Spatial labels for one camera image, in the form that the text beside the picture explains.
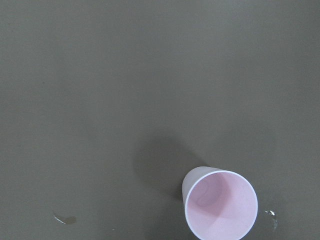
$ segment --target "cup rim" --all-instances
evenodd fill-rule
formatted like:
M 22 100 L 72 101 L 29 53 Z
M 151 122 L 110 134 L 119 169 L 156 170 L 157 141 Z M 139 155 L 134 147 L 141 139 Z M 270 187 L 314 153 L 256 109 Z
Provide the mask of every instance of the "cup rim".
M 241 235 L 240 238 L 238 238 L 238 240 L 240 240 L 240 239 L 242 239 L 242 238 L 252 229 L 253 225 L 255 224 L 255 221 L 256 221 L 257 215 L 258 215 L 258 198 L 257 198 L 257 194 L 256 194 L 256 192 L 255 192 L 255 189 L 254 189 L 254 187 L 251 185 L 251 183 L 250 183 L 247 179 L 245 179 L 243 176 L 241 176 L 240 174 L 238 174 L 238 173 L 236 173 L 236 172 L 220 169 L 220 170 L 215 170 L 215 171 L 212 171 L 212 172 L 208 172 L 207 174 L 199 177 L 199 179 L 197 179 L 197 180 L 194 182 L 194 184 L 190 187 L 190 189 L 189 189 L 189 191 L 188 191 L 188 193 L 187 193 L 187 195 L 186 195 L 186 197 L 185 197 L 185 204 L 184 204 L 184 215 L 185 215 L 185 219 L 186 219 L 186 222 L 187 222 L 189 228 L 190 228 L 191 231 L 193 232 L 193 234 L 194 234 L 197 238 L 199 238 L 200 240 L 206 240 L 206 239 L 201 238 L 201 237 L 197 234 L 197 232 L 193 229 L 193 227 L 191 226 L 191 224 L 190 224 L 190 222 L 189 222 L 189 216 L 188 216 L 187 208 L 188 208 L 188 203 L 189 203 L 190 195 L 191 195 L 193 189 L 195 188 L 195 186 L 196 186 L 202 179 L 206 178 L 207 176 L 212 175 L 212 174 L 218 174 L 218 173 L 229 173 L 229 174 L 233 174 L 233 175 L 236 175 L 236 176 L 240 177 L 242 180 L 244 180 L 244 181 L 249 185 L 249 188 L 250 188 L 250 190 L 252 191 L 253 196 L 255 196 L 255 198 L 254 198 L 254 199 L 255 199 L 254 203 L 255 203 L 255 206 L 256 206 L 255 217 L 253 217 L 252 223 L 250 223 L 250 225 L 249 225 L 249 227 L 248 227 L 248 230 L 245 231 L 245 232 L 243 233 L 243 235 Z

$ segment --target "liquid spill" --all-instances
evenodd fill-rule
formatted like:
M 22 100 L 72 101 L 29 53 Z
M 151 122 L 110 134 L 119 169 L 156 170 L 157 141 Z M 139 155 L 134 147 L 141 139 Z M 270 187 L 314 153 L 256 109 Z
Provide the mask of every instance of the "liquid spill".
M 63 217 L 53 213 L 53 218 L 62 224 L 74 224 L 77 219 L 75 216 Z
M 278 227 L 278 225 L 279 225 L 277 214 L 275 213 L 275 211 L 272 211 L 272 210 L 269 210 L 269 211 L 264 210 L 264 212 L 266 214 L 268 214 L 269 216 L 271 216 L 271 218 L 272 218 L 272 227 L 273 227 L 272 231 L 275 232 L 277 227 Z

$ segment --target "wet stain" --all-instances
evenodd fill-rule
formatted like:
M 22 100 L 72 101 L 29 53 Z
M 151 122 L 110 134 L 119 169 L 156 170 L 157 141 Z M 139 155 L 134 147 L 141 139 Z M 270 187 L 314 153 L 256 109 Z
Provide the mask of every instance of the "wet stain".
M 61 224 L 68 224 L 68 225 L 74 224 L 77 221 L 75 216 L 63 217 L 63 216 L 59 216 L 55 213 L 53 213 L 53 218 Z
M 272 219 L 272 231 L 275 232 L 277 227 L 278 227 L 278 225 L 279 225 L 279 220 L 278 220 L 276 212 L 273 211 L 273 210 L 269 210 L 269 211 L 264 210 L 264 212 L 271 217 L 271 219 Z

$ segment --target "plastic cup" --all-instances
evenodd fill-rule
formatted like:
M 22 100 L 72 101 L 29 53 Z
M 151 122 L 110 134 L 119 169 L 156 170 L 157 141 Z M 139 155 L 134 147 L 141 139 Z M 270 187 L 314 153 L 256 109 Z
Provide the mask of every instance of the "plastic cup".
M 258 200 L 241 175 L 199 166 L 182 183 L 186 222 L 201 240 L 239 240 L 255 223 Z

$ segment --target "pink cup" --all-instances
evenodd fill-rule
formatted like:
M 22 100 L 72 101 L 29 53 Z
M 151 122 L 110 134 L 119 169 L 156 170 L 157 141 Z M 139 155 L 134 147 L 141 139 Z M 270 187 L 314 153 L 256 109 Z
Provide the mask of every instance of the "pink cup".
M 201 240 L 239 240 L 255 223 L 258 200 L 241 175 L 199 166 L 182 183 L 186 222 Z

